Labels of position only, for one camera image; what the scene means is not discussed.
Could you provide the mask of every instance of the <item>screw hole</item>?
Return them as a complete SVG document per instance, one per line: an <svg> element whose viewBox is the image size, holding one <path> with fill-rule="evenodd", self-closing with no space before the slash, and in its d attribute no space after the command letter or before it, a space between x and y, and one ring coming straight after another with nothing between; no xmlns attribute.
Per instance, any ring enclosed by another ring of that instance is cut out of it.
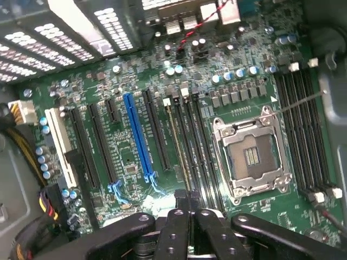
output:
<svg viewBox="0 0 347 260"><path fill-rule="evenodd" d="M236 249L235 248L229 248L229 253L231 255L236 255Z"/></svg>
<svg viewBox="0 0 347 260"><path fill-rule="evenodd" d="M175 249L174 249L174 248L168 248L168 253L169 253L169 254L173 254L173 253L174 253L174 251L175 251Z"/></svg>

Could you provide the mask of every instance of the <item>blue capacitor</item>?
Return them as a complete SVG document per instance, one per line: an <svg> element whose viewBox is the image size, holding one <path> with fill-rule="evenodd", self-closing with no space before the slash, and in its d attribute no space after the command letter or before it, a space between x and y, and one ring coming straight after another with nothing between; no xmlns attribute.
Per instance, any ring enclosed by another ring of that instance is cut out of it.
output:
<svg viewBox="0 0 347 260"><path fill-rule="evenodd" d="M48 124L48 120L45 116L41 117L39 120L41 126L46 126Z"/></svg>
<svg viewBox="0 0 347 260"><path fill-rule="evenodd" d="M39 146L35 150L36 155L40 156L45 153L48 153L48 148L46 146Z"/></svg>
<svg viewBox="0 0 347 260"><path fill-rule="evenodd" d="M280 45L287 45L288 43L289 43L288 35L281 35L276 40L276 44L279 45L279 46Z"/></svg>
<svg viewBox="0 0 347 260"><path fill-rule="evenodd" d="M62 191L61 191L61 195L63 196L63 198L68 198L70 196L70 192L69 190L67 190L66 188L64 188Z"/></svg>
<svg viewBox="0 0 347 260"><path fill-rule="evenodd" d="M37 158L39 164L44 164L49 161L49 156L47 154L41 155Z"/></svg>
<svg viewBox="0 0 347 260"><path fill-rule="evenodd" d="M183 67L181 65L175 66L175 72L176 74L181 74L183 71Z"/></svg>
<svg viewBox="0 0 347 260"><path fill-rule="evenodd" d="M51 171L45 171L45 172L43 172L42 176L45 180L48 180L48 179L50 179L50 177L52 177L52 173L51 173Z"/></svg>
<svg viewBox="0 0 347 260"><path fill-rule="evenodd" d="M233 74L231 72L225 72L223 74L223 78L225 81L230 81L233 79Z"/></svg>
<svg viewBox="0 0 347 260"><path fill-rule="evenodd" d="M42 131L43 134L49 134L50 133L50 129L49 126L44 126L42 127Z"/></svg>
<svg viewBox="0 0 347 260"><path fill-rule="evenodd" d="M256 66L251 66L248 68L248 73L250 76L256 76L259 73L259 68Z"/></svg>
<svg viewBox="0 0 347 260"><path fill-rule="evenodd" d="M236 71L235 75L238 79L241 79L245 76L245 70L244 69L238 69Z"/></svg>
<svg viewBox="0 0 347 260"><path fill-rule="evenodd" d="M42 170L43 172L45 172L45 171L48 171L49 169L51 169L51 168L52 168L52 165L51 165L50 163L41 164L40 168L41 168L41 170Z"/></svg>
<svg viewBox="0 0 347 260"><path fill-rule="evenodd" d="M270 67L267 67L265 69L265 72L268 73L268 74L274 74L276 71L277 71L277 68L274 65L272 65Z"/></svg>
<svg viewBox="0 0 347 260"><path fill-rule="evenodd" d="M80 194L79 190L73 190L70 192L70 199L76 199L78 195Z"/></svg>
<svg viewBox="0 0 347 260"><path fill-rule="evenodd" d="M294 44L297 42L297 36L295 34L288 34L288 43Z"/></svg>

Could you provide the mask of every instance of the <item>black ram slot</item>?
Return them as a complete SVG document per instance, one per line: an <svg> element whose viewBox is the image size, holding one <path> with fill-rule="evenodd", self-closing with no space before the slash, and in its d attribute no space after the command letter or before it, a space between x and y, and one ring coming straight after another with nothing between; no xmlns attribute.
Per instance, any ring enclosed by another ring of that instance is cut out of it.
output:
<svg viewBox="0 0 347 260"><path fill-rule="evenodd" d="M188 119L188 127L189 129L191 129L192 132L192 139L193 139L193 143L194 143L194 150L196 151L196 161L198 166L200 166L200 172L201 172L201 180L202 180L202 184L203 184L203 188L205 190L206 193L206 198L207 198L207 203L208 203L208 208L210 209L217 209L217 207L214 206L213 203L213 197L212 197L212 193L211 193L211 188L209 185L209 178L208 178L208 172L207 169L205 167L205 163L204 163L204 157L202 154L202 151L200 149L200 142L198 139L198 131L194 125L194 121L193 121L193 112L191 109L191 106L189 103L184 103L184 110L185 113L187 115L187 119Z"/></svg>
<svg viewBox="0 0 347 260"><path fill-rule="evenodd" d="M92 148L89 144L85 128L82 123L80 112L77 108L69 111L69 116L72 121L74 132L77 139L77 147L83 156L85 171L88 176L88 181L91 188L100 188L100 180L97 172L97 167L94 162Z"/></svg>
<svg viewBox="0 0 347 260"><path fill-rule="evenodd" d="M303 77L303 87L306 91L306 96L310 96L313 94L313 86L311 81L311 74L309 70L303 70L301 71L302 77ZM313 124L313 131L315 138L315 143L317 146L317 153L318 153L318 162L319 166L322 169L322 179L323 183L327 185L328 187L335 187L333 183L331 183L330 176L329 176L329 169L327 166L327 159L325 155L324 150L324 143L323 143L323 137L322 137L322 129L320 127L320 119L318 115L317 110L317 104L315 100L311 100L308 102L310 115L312 119Z"/></svg>
<svg viewBox="0 0 347 260"><path fill-rule="evenodd" d="M147 114L150 120L152 132L158 149L159 159L163 169L169 170L171 168L168 150L166 149L162 128L159 123L158 113L155 105L153 104L153 98L149 89L142 91L142 97L145 101Z"/></svg>
<svg viewBox="0 0 347 260"><path fill-rule="evenodd" d="M107 99L105 100L105 105L106 105L108 116L110 117L110 121L113 123L119 123L120 116L119 116L118 107L115 101L113 99Z"/></svg>
<svg viewBox="0 0 347 260"><path fill-rule="evenodd" d="M102 127L102 123L98 113L98 106L96 104L88 105L88 112L92 119L92 126L95 134L95 139L97 141L98 148L101 153L102 162L104 163L104 167L106 169L108 181L109 183L115 183L118 180L118 178L115 171L115 167L113 165L112 156L108 147L105 132Z"/></svg>
<svg viewBox="0 0 347 260"><path fill-rule="evenodd" d="M199 182L199 176L197 173L197 166L195 165L193 156L191 154L191 149L190 149L189 141L187 138L188 133L187 133L187 130L185 129L184 117L182 114L182 108L181 108L181 105L179 104L179 99L174 99L174 102L175 102L175 112L176 112L177 118L178 118L178 126L180 128L181 136L183 139L184 150L185 150L185 153L186 153L187 159L188 159L188 168L189 168L189 171L191 172L191 177L193 180L194 188L196 190L198 190L199 192L202 192L201 185Z"/></svg>
<svg viewBox="0 0 347 260"><path fill-rule="evenodd" d="M286 85L284 81L284 77L280 74L275 75L275 81L276 81L276 86L278 90L278 96L279 100L281 103L281 107L288 107L290 105L289 99L288 99L288 94L286 90ZM304 194L306 197L310 197L312 192L309 190L309 186L306 183L306 174L301 162L301 157L300 157L300 143L299 143L299 138L297 137L297 133L294 129L294 110L289 109L285 112L283 112L283 118L284 118L284 123L286 127L286 132L287 132L287 137L288 137L288 144L290 147L291 155L292 155L292 160L293 160L293 168L295 172L295 178L297 181L298 185L298 190Z"/></svg>
<svg viewBox="0 0 347 260"><path fill-rule="evenodd" d="M195 110L196 121L198 124L198 130L201 133L200 136L201 136L202 147L205 151L205 158L207 161L207 167L208 167L208 171L210 173L211 182L212 182L213 190L215 193L215 198L216 198L216 202L217 202L217 209L219 211L221 211L222 213L225 213L224 203L223 203L222 195L221 195L221 192L219 189L217 173L215 171L215 166L214 166L214 163L212 160L212 152L211 152L210 146L208 144L206 128L204 126L201 110L199 108L198 94L192 95L192 104L193 104L193 107Z"/></svg>

